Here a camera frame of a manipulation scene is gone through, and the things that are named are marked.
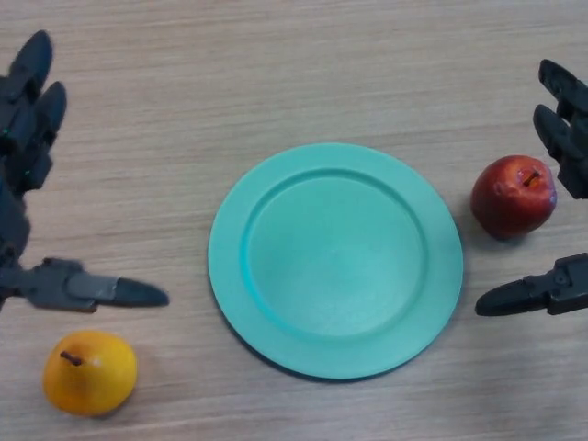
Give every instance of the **apple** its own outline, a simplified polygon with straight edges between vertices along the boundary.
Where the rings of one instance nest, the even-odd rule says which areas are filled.
[[[490,236],[506,240],[543,225],[557,200],[553,176],[545,163],[514,154],[482,171],[471,191],[470,209]]]

